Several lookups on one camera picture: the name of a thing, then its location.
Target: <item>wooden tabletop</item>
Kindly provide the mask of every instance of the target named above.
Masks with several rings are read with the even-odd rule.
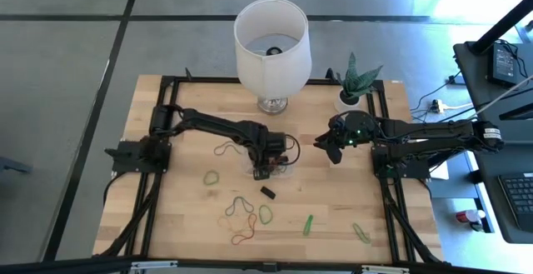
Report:
[[[161,76],[138,78],[124,137],[138,140],[147,134],[152,108],[157,100]],[[409,122],[411,114],[401,82],[384,82],[390,117]],[[267,116],[257,110],[256,98],[241,84],[181,83],[177,103],[199,112],[232,121],[252,120],[269,131],[295,136],[301,144],[300,160],[291,176],[254,181],[245,173],[247,159],[232,148],[222,156],[213,149],[228,141],[205,132],[187,131],[171,138],[172,157],[162,179],[149,256],[174,259],[279,262],[390,262],[379,182],[373,176],[370,144],[343,151],[342,162],[333,165],[324,151],[312,146],[316,136],[327,131],[327,122],[336,114],[333,101],[338,86],[305,86],[290,97],[287,110]],[[380,114],[375,95],[376,112]],[[362,98],[359,106],[367,111]],[[294,150],[287,152],[294,157]],[[209,170],[220,173],[220,181],[203,183]],[[104,207],[94,253],[107,249],[129,221],[137,193],[139,174],[128,173],[111,186]],[[402,180],[409,221],[434,255],[441,257],[441,245],[427,190],[417,180]],[[268,187],[274,200],[260,192]],[[224,211],[234,197],[245,197],[255,208],[268,205],[273,220],[257,221],[255,236],[232,245],[234,230],[247,227],[249,214],[237,204],[235,215]],[[309,215],[314,219],[311,233],[303,228]],[[357,223],[368,234],[365,244],[354,233]],[[405,258],[403,236],[396,224],[398,246]],[[138,230],[134,252],[140,251],[143,226]]]

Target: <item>glass lamp base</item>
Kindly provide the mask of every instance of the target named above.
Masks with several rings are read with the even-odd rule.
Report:
[[[289,103],[289,98],[279,98],[279,99],[265,99],[258,98],[257,106],[259,109],[269,115],[277,115],[285,111],[287,104]]]

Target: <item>green rubber band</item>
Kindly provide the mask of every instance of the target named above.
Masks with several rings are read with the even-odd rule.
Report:
[[[214,176],[215,180],[212,181],[212,182],[209,182],[208,178],[211,177],[211,176]],[[209,171],[206,172],[206,175],[203,176],[203,184],[206,185],[206,186],[212,186],[215,183],[217,183],[219,179],[220,179],[220,175],[218,174],[217,171],[209,170]]]
[[[307,218],[306,226],[303,228],[303,235],[306,237],[309,236],[312,222],[313,222],[313,215],[309,215],[309,217]]]
[[[263,219],[263,215],[262,215],[262,213],[261,213],[261,209],[263,209],[263,208],[266,208],[266,209],[268,210],[268,212],[270,212],[270,219],[268,219],[268,221],[265,221],[265,220]],[[273,219],[274,219],[274,213],[272,213],[272,210],[270,209],[270,207],[268,207],[268,206],[266,206],[266,205],[264,205],[264,204],[261,205],[261,206],[259,207],[259,221],[261,221],[261,224],[262,224],[262,225],[266,225],[266,224],[272,222]]]
[[[235,205],[237,204],[237,200],[239,199],[241,199],[242,207],[244,207],[245,211],[250,212],[250,213],[253,212],[254,210],[253,205],[250,202],[248,202],[248,200],[246,200],[243,196],[237,196],[233,198],[233,203],[224,211],[224,213],[226,213],[226,216],[229,217],[235,213]]]
[[[356,234],[361,239],[361,242],[364,242],[365,244],[370,244],[370,237],[368,237],[367,234],[364,233],[364,231],[359,227],[359,225],[353,223],[351,226],[353,227],[353,230],[356,231]]]

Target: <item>rubber band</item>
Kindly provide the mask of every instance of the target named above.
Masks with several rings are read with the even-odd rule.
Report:
[[[208,178],[209,178],[209,177],[212,177],[213,175],[214,175],[214,177],[215,177],[215,180],[212,181],[212,182],[210,182]],[[220,179],[220,174],[218,174],[217,171],[215,171],[215,170],[209,170],[209,171],[206,172],[206,175],[203,176],[203,184],[204,184],[205,186],[212,186],[212,185],[214,185],[215,183],[217,183],[219,179]]]
[[[244,210],[247,211],[247,212],[250,212],[252,213],[253,210],[254,210],[254,207],[253,205],[248,202],[243,196],[237,196],[235,198],[233,198],[233,203],[224,211],[224,213],[226,214],[226,216],[231,216],[235,213],[235,205],[237,204],[237,200],[241,199],[241,202],[242,202],[242,207],[244,207]]]
[[[309,232],[311,231],[312,222],[313,222],[313,215],[309,215],[309,217],[307,218],[306,225],[303,228],[303,235],[306,236],[306,237],[309,236]]]
[[[237,149],[233,141],[227,141],[227,142],[224,142],[222,145],[216,146],[215,149],[213,149],[213,153],[215,153],[215,155],[219,157],[223,155],[224,153],[226,153],[226,150],[228,147],[233,148],[233,150],[235,150],[235,152],[237,152],[238,154],[242,154],[239,151],[239,149]]]
[[[252,234],[249,237],[242,235],[242,234],[237,234],[232,237],[232,244],[239,245],[241,242],[253,238],[253,236],[256,234],[256,222],[257,222],[257,215],[254,213],[251,213],[250,216],[248,216],[248,226],[250,227],[250,231],[252,231]],[[235,241],[236,237],[241,237],[242,239]]]
[[[221,220],[221,219],[226,220],[226,223],[227,223],[227,226],[226,226],[226,227],[220,223],[220,220]],[[246,228],[247,220],[244,221],[244,222],[242,223],[242,228],[241,228],[241,229],[236,230],[235,228],[233,228],[232,222],[231,222],[227,217],[225,217],[225,216],[220,216],[220,217],[218,217],[217,224],[218,224],[219,227],[224,227],[224,228],[226,228],[229,232],[234,233],[234,234],[240,234],[240,233],[243,233],[243,232],[247,229],[247,228]]]
[[[359,225],[353,223],[351,226],[353,227],[353,230],[356,231],[356,234],[359,239],[361,239],[361,242],[364,242],[365,244],[370,244],[370,237],[364,233],[364,231],[359,227]]]
[[[265,221],[265,219],[263,219],[263,215],[262,215],[262,213],[261,213],[261,210],[262,210],[262,209],[267,209],[268,212],[270,212],[270,219],[268,219],[268,221]],[[266,225],[266,224],[272,222],[273,219],[274,219],[274,213],[272,213],[272,210],[270,209],[270,207],[268,207],[268,206],[266,206],[266,205],[264,205],[264,204],[261,205],[261,206],[259,207],[259,221],[261,221],[261,224],[262,224],[262,225]]]

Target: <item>desk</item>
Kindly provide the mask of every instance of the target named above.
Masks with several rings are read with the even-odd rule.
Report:
[[[521,51],[521,48],[530,46],[530,44],[516,44],[516,46],[518,47],[519,56],[526,61],[528,73],[533,73],[533,67],[531,65],[533,52]],[[475,105],[490,101],[505,91],[505,89],[488,83],[485,80],[487,72],[486,55],[474,56],[470,53],[466,44],[456,44],[453,48],[459,67],[465,78],[468,92]],[[478,116],[480,119],[491,121],[497,125],[501,129],[504,141],[519,141],[521,134],[531,135],[533,133],[533,122],[500,121],[498,116],[503,112],[532,102],[532,98],[530,92],[509,98],[502,102],[497,102],[494,106],[488,108]],[[521,231],[516,226],[511,214],[511,208],[506,201],[497,177],[511,173],[533,172],[533,158],[531,157],[533,157],[532,145],[506,144],[506,147],[495,156],[476,154],[476,161],[480,168],[486,191],[491,199],[501,234],[507,242],[533,244],[533,233]]]
[[[133,95],[124,137],[137,140],[147,134],[157,100],[160,76],[140,76]],[[385,82],[390,116],[410,121],[406,91],[401,82]],[[171,138],[172,157],[163,176],[149,257],[224,261],[279,262],[391,262],[379,182],[373,176],[370,145],[349,148],[342,162],[333,165],[326,153],[314,148],[314,138],[327,130],[336,114],[333,100],[338,86],[305,86],[289,99],[283,114],[267,116],[257,110],[256,98],[237,83],[180,83],[177,102],[183,107],[224,117],[264,123],[270,131],[290,133],[301,144],[301,157],[289,178],[254,181],[242,170],[242,157],[231,151],[221,157],[214,147],[226,138],[189,131]],[[360,108],[366,110],[366,99]],[[220,172],[218,184],[206,187],[204,173]],[[102,252],[128,222],[139,175],[128,173],[109,190],[94,246]],[[417,180],[403,180],[411,225],[434,255],[442,258],[441,245],[427,190]],[[259,192],[266,186],[276,193],[271,200]],[[255,206],[267,204],[274,214],[268,225],[256,224],[256,235],[234,246],[232,233],[217,220],[235,196]],[[235,227],[247,219],[242,206],[230,220]],[[307,217],[314,220],[309,237],[302,235]],[[370,235],[371,244],[359,240],[351,224],[357,222]],[[139,252],[143,228],[137,232],[134,253]],[[396,225],[398,247],[405,259],[401,229]]]

